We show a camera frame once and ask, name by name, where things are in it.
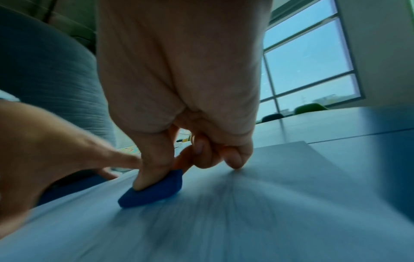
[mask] human hand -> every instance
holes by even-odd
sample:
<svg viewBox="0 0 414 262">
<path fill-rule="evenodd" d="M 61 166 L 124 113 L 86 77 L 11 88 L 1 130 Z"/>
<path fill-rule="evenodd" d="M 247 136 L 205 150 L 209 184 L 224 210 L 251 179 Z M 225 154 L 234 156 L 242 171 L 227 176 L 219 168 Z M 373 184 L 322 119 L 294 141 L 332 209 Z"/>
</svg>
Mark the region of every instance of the human hand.
<svg viewBox="0 0 414 262">
<path fill-rule="evenodd" d="M 42 192 L 80 170 L 139 168 L 137 156 L 38 107 L 0 101 L 0 239 L 17 230 Z"/>
<path fill-rule="evenodd" d="M 253 152 L 271 0 L 101 0 L 97 59 L 114 122 L 136 143 L 141 190 L 169 170 L 242 167 Z M 179 128 L 193 144 L 174 158 Z"/>
</svg>

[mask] blue eraser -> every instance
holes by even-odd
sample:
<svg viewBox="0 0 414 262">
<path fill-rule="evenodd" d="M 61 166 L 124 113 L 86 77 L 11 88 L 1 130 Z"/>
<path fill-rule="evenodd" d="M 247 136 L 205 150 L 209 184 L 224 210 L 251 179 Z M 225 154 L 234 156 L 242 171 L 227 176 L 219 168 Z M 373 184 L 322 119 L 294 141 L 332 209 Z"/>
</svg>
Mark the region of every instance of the blue eraser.
<svg viewBox="0 0 414 262">
<path fill-rule="evenodd" d="M 131 208 L 135 206 L 147 205 L 156 201 L 169 198 L 182 187 L 182 170 L 172 170 L 160 182 L 152 185 L 142 191 L 135 191 L 130 188 L 118 200 L 122 208 Z"/>
</svg>

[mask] paper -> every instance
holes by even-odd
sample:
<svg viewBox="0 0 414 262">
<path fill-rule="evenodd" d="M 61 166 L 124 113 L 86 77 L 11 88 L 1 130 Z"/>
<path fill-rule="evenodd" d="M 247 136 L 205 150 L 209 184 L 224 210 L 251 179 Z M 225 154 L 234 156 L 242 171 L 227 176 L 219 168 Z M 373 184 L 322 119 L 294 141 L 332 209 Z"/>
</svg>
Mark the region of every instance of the paper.
<svg viewBox="0 0 414 262">
<path fill-rule="evenodd" d="M 303 142 L 193 168 L 177 196 L 122 210 L 134 177 L 36 208 L 0 261 L 414 261 L 414 226 Z"/>
</svg>

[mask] window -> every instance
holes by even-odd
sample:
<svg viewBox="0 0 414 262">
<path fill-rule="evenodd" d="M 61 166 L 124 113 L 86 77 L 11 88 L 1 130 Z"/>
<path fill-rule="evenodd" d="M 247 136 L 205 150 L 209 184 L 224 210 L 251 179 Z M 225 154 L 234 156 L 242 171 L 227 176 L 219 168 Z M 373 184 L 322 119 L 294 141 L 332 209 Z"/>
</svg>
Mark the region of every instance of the window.
<svg viewBox="0 0 414 262">
<path fill-rule="evenodd" d="M 313 4 L 267 30 L 257 120 L 296 107 L 361 96 L 334 0 Z"/>
</svg>

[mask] sky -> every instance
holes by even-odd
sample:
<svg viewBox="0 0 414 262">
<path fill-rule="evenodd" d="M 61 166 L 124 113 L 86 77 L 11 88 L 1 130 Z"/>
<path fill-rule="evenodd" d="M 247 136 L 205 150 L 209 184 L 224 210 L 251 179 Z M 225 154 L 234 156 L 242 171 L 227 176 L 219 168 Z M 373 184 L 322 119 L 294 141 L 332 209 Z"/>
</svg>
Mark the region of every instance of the sky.
<svg viewBox="0 0 414 262">
<path fill-rule="evenodd" d="M 333 0 L 320 0 L 302 12 L 270 28 L 264 38 L 267 48 L 335 14 Z M 331 21 L 265 54 L 276 94 L 352 70 L 339 19 Z M 328 95 L 358 95 L 355 76 L 345 76 L 278 99 L 280 110 L 294 110 Z M 272 96 L 262 62 L 260 99 Z M 273 100 L 260 104 L 257 119 L 276 112 Z"/>
</svg>

